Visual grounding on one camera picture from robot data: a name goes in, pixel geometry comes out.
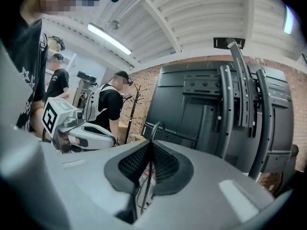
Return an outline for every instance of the ceiling beam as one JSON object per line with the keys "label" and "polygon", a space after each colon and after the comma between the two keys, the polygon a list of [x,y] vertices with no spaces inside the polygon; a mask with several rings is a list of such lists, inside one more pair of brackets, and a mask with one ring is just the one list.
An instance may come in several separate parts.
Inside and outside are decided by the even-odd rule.
{"label": "ceiling beam", "polygon": [[255,18],[255,0],[243,0],[243,38],[245,38],[244,48],[248,48],[253,33]]}
{"label": "ceiling beam", "polygon": [[115,52],[117,55],[119,55],[119,57],[123,58],[125,61],[127,61],[128,63],[130,63],[131,65],[133,65],[134,67],[139,67],[140,63],[134,59],[132,56],[129,56],[125,53],[123,53],[122,51],[118,50],[115,46],[113,46],[112,44],[110,44],[109,42],[105,41],[104,39],[96,36],[95,34],[91,33],[90,31],[87,30],[87,25],[82,25],[81,23],[74,21],[68,17],[61,17],[61,16],[45,16],[46,20],[49,19],[50,22],[54,21],[56,23],[53,23],[55,26],[58,26],[60,29],[65,29],[64,27],[62,27],[61,25],[65,25],[66,27],[70,27],[72,30],[76,30],[76,35],[78,35],[78,33],[82,33],[83,35],[88,36],[89,38],[94,39],[95,41],[99,40],[100,43],[106,47],[107,49],[112,50],[113,52]]}
{"label": "ceiling beam", "polygon": [[182,51],[181,45],[177,37],[175,36],[174,31],[172,30],[172,28],[170,27],[169,23],[166,21],[162,13],[158,10],[157,7],[153,5],[153,3],[150,0],[142,0],[142,5],[149,12],[149,14],[155,19],[155,21],[159,24],[162,31],[165,33],[171,45],[175,49],[176,53],[180,53]]}
{"label": "ceiling beam", "polygon": [[94,45],[83,36],[80,36],[70,30],[64,30],[53,22],[43,20],[42,31],[48,35],[54,35],[62,38],[64,42],[74,45],[78,52],[82,52],[85,56],[95,59],[105,67],[109,67],[114,70],[121,69],[124,71],[128,71],[130,69],[129,64],[112,54],[107,49],[100,49],[98,45]]}

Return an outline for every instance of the black t-shirt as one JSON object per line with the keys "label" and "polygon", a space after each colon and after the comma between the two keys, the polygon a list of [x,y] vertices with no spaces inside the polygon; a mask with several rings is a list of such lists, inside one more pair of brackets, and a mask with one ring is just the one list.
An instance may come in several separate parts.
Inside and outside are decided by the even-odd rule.
{"label": "black t-shirt", "polygon": [[45,93],[45,71],[47,63],[47,40],[40,42],[42,20],[29,26],[21,17],[19,7],[11,11],[12,21],[1,28],[3,44],[26,83],[33,90],[20,114],[17,126],[29,130],[32,102],[40,101]]}
{"label": "black t-shirt", "polygon": [[121,97],[120,93],[115,90],[106,90],[100,92],[98,111],[101,112],[103,109],[107,109],[101,114],[99,114],[95,121],[91,121],[90,123],[99,125],[102,128],[110,130],[109,119],[119,119],[122,107],[123,98]]}
{"label": "black t-shirt", "polygon": [[68,88],[68,72],[65,69],[54,71],[46,93],[45,101],[48,97],[57,97],[64,93],[64,88]]}

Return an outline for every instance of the coat rack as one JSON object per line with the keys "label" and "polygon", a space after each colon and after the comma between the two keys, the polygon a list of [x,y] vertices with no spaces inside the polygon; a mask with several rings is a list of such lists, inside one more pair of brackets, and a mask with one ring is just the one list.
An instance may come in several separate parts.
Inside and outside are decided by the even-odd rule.
{"label": "coat rack", "polygon": [[128,124],[127,133],[126,133],[126,137],[125,137],[125,144],[127,143],[127,140],[128,140],[128,136],[129,136],[129,131],[130,131],[132,120],[135,119],[135,117],[133,117],[134,111],[135,111],[135,106],[136,106],[136,104],[141,104],[141,103],[138,102],[138,101],[144,99],[144,98],[140,98],[141,92],[147,90],[147,89],[141,90],[141,86],[139,86],[139,88],[138,88],[138,87],[136,87],[135,84],[134,84],[134,87],[136,88],[136,96],[135,96],[135,98],[132,97],[132,100],[130,100],[131,102],[133,102],[131,114],[130,114],[130,116],[126,115],[126,117],[129,118],[129,124]]}

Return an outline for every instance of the mesh vent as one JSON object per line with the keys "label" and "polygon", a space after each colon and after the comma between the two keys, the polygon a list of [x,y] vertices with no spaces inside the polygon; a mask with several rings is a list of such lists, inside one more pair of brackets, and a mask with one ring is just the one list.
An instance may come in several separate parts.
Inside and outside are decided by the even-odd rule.
{"label": "mesh vent", "polygon": [[154,149],[153,162],[155,167],[156,182],[159,184],[176,174],[179,169],[179,162],[173,155],[159,148],[155,144],[152,144],[152,146]]}
{"label": "mesh vent", "polygon": [[120,172],[129,178],[134,183],[139,181],[139,178],[149,161],[149,145],[137,150],[133,154],[122,159],[118,168]]}

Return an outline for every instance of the black sign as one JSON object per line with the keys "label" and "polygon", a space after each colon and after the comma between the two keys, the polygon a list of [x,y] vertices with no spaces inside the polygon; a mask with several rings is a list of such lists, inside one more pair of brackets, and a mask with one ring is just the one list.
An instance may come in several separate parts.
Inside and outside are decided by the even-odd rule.
{"label": "black sign", "polygon": [[[221,48],[221,49],[229,49],[228,43],[226,42],[226,39],[230,37],[214,37],[213,38],[213,47],[215,48]],[[240,49],[243,49],[245,44],[245,39],[243,38],[232,38],[236,41],[236,44],[238,44],[238,47]]]}
{"label": "black sign", "polygon": [[57,116],[57,113],[54,111],[50,103],[48,103],[43,115],[43,123],[45,124],[46,129],[50,132],[50,134],[52,134],[52,131],[55,128]]}

